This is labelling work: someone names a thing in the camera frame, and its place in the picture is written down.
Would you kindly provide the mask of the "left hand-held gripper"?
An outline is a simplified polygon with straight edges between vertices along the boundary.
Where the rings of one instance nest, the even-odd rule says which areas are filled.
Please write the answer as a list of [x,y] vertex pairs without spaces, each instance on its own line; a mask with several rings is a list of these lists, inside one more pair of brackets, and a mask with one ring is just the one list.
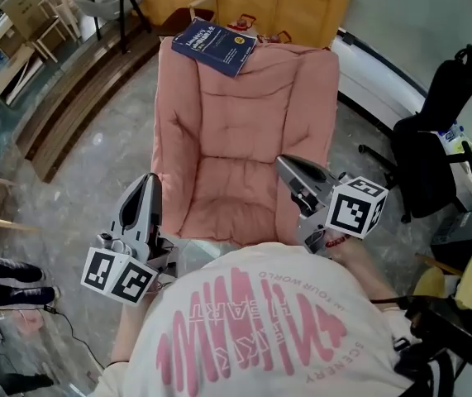
[[112,211],[111,232],[88,250],[80,284],[122,304],[137,306],[176,281],[178,247],[157,231],[162,188],[155,174],[133,181]]

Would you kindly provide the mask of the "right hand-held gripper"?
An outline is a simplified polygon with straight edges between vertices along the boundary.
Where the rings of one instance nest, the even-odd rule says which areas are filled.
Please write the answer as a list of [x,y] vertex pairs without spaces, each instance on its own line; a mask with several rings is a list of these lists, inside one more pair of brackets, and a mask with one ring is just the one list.
[[328,229],[363,239],[377,226],[389,194],[385,187],[361,176],[342,183],[295,155],[277,156],[275,169],[300,209],[296,238],[309,252],[326,250]]

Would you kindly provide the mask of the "pink sofa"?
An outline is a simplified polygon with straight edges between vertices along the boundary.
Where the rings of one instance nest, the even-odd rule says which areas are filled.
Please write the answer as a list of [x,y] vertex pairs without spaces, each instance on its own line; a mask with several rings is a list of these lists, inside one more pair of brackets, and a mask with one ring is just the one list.
[[235,78],[160,45],[151,169],[164,233],[183,239],[296,242],[299,215],[277,156],[325,165],[336,121],[338,56],[259,44]]

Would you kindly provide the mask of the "blue book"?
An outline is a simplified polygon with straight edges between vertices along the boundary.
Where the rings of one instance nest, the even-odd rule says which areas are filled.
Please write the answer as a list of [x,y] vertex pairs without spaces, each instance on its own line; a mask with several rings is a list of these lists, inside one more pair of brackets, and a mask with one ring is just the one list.
[[235,78],[255,48],[257,39],[195,17],[172,40],[172,50],[225,76]]

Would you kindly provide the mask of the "person's left forearm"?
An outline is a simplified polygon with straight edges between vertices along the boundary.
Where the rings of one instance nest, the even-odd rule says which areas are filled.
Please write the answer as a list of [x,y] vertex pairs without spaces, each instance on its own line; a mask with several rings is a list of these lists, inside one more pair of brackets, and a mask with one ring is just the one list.
[[137,306],[124,304],[111,352],[111,363],[128,362],[140,335],[146,313],[155,296],[147,293]]

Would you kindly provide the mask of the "person's right forearm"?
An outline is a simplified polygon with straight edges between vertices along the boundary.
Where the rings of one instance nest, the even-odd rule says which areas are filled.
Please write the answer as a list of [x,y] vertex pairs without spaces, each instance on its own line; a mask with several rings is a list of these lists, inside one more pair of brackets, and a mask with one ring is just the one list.
[[386,300],[398,296],[380,274],[361,240],[356,237],[346,238],[341,232],[328,229],[324,233],[324,241],[329,257],[356,278],[370,300]]

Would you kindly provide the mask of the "black office chair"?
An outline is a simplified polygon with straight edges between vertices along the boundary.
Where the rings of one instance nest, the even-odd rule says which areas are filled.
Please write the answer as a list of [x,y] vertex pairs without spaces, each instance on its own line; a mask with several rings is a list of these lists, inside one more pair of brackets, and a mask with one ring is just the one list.
[[463,151],[448,155],[439,132],[447,132],[472,97],[472,45],[460,49],[451,60],[436,70],[422,109],[393,127],[390,148],[394,162],[360,145],[366,153],[388,170],[386,188],[398,187],[403,199],[401,222],[425,218],[456,200],[456,185],[451,165],[465,162],[472,174],[472,150],[467,141]]

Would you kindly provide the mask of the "white printed t-shirt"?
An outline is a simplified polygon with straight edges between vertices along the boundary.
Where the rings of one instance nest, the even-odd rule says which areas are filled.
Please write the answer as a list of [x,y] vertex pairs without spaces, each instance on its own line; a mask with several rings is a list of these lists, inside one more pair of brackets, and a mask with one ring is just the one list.
[[230,252],[125,308],[133,344],[89,397],[399,397],[399,309],[300,246]]

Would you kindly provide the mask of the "wooden steps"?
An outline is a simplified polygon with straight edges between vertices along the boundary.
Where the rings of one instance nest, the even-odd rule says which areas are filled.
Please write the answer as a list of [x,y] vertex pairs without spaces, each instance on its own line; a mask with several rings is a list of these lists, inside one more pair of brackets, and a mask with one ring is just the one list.
[[59,68],[28,109],[15,133],[21,156],[49,183],[91,121],[159,48],[160,40],[140,20],[126,16],[121,29],[108,23],[101,39],[91,36]]

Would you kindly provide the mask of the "wet wipes packet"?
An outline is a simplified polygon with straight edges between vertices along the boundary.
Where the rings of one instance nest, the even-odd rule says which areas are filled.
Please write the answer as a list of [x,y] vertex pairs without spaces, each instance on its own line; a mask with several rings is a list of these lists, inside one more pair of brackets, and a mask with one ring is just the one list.
[[437,135],[447,154],[465,152],[462,142],[465,141],[467,137],[464,134],[464,128],[458,122],[454,122],[448,130],[438,132]]

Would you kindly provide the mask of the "flat cardboard box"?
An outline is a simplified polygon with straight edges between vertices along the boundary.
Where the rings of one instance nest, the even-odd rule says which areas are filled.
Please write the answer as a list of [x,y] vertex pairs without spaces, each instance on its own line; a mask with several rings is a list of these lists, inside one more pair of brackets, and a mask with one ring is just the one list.
[[11,106],[43,67],[40,54],[33,47],[21,45],[0,70],[0,99]]

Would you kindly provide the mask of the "black chest harness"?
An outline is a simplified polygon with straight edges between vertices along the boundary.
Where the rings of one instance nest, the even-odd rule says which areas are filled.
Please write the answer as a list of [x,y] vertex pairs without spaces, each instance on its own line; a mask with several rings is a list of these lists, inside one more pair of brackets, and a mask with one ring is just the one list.
[[453,397],[455,381],[472,364],[472,309],[453,298],[400,296],[373,299],[373,304],[396,304],[411,321],[419,341],[398,340],[400,360],[394,370],[412,381],[399,397]]

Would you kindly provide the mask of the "wooden chair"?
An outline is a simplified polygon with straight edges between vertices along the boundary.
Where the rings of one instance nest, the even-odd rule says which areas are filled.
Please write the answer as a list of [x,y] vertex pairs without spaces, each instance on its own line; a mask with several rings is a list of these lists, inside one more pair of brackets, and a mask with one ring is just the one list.
[[196,18],[218,23],[217,0],[194,0],[187,7],[175,10],[161,26],[157,27],[157,36],[162,41],[166,37],[173,37],[184,31]]

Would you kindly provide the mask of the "light wooden stool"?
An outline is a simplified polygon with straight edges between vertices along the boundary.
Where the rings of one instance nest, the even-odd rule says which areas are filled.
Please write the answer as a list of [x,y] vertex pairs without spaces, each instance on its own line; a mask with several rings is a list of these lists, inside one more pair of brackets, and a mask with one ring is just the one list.
[[45,60],[57,63],[55,48],[62,42],[66,42],[68,37],[73,42],[77,42],[78,38],[51,0],[41,0],[38,8],[42,15],[39,18],[41,23],[31,33],[30,43]]

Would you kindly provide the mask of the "grey chair black legs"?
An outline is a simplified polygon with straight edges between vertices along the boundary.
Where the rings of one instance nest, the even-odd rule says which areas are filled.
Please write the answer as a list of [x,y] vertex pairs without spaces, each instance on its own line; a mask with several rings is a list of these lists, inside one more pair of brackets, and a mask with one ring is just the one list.
[[100,41],[102,38],[99,20],[106,22],[118,21],[120,26],[120,46],[122,53],[127,52],[127,39],[125,32],[125,18],[126,14],[133,11],[139,17],[141,25],[147,33],[152,32],[152,27],[147,17],[140,9],[137,0],[73,0],[75,5],[81,10],[83,14],[92,17],[96,28],[96,36]]

